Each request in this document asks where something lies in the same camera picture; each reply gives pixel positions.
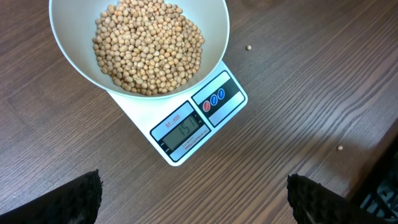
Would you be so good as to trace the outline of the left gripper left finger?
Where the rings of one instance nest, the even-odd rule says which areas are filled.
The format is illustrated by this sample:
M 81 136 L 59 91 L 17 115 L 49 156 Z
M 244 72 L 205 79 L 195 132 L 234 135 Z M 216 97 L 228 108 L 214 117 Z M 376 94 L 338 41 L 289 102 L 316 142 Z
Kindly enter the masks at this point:
M 103 182 L 99 170 L 84 175 L 51 192 L 1 215 L 1 223 L 94 224 L 101 206 Z

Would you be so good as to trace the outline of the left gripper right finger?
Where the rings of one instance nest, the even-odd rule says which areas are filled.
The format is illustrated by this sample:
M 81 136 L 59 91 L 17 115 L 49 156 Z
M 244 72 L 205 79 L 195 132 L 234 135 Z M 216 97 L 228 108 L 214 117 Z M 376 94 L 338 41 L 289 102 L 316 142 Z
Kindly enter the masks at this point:
M 386 223 L 302 175 L 287 177 L 287 191 L 287 200 L 298 224 Z

